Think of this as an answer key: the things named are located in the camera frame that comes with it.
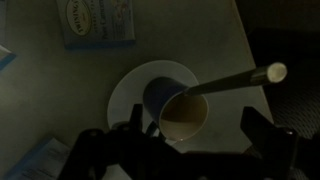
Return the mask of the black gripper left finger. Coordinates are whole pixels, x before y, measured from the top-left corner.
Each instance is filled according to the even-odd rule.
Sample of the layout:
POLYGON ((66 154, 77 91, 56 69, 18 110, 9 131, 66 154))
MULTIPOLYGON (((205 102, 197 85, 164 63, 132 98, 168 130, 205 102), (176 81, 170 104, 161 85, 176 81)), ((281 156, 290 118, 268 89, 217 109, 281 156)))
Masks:
POLYGON ((135 104, 132 109, 129 124, 138 130, 142 130, 143 105, 135 104))

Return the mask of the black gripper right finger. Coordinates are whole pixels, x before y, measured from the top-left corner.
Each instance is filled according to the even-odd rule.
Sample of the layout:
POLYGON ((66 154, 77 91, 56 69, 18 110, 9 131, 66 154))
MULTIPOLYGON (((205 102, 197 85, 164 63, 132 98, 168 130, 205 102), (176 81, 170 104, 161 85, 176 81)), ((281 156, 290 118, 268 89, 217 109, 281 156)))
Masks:
POLYGON ((274 153, 276 127, 254 107, 243 109, 240 128, 262 156, 274 153))

